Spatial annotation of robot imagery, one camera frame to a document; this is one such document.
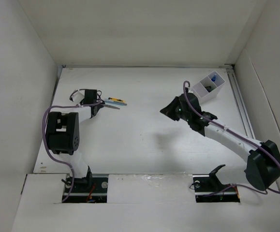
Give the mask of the black handled scissors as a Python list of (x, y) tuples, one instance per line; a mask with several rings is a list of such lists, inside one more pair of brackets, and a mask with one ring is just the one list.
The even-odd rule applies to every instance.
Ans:
[(112, 105), (109, 105), (109, 104), (101, 104), (100, 106), (101, 106), (101, 107), (110, 108), (110, 109), (120, 110), (120, 108), (119, 108), (119, 107), (112, 106)]

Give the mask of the green highlighter marker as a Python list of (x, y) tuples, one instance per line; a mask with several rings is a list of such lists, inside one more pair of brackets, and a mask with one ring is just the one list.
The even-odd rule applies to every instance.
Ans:
[(212, 92), (215, 88), (213, 86), (206, 86), (205, 89), (208, 93)]

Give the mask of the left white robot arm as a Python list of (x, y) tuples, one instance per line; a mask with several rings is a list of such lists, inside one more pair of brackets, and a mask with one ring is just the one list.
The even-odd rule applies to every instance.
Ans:
[(95, 117), (103, 108), (102, 92), (96, 89), (80, 88), (72, 92), (71, 106), (52, 106), (44, 114), (43, 142), (48, 156), (70, 169), (65, 184), (89, 191), (93, 180), (90, 167), (79, 152), (80, 123)]

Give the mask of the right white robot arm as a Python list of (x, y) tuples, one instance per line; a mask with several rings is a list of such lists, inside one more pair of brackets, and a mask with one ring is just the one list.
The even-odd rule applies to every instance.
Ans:
[(280, 178), (280, 152), (274, 142), (261, 142), (232, 130), (214, 114), (202, 111), (194, 94), (176, 96), (160, 113), (173, 121), (186, 121), (193, 131), (236, 153), (246, 162), (244, 173), (255, 189), (268, 190)]

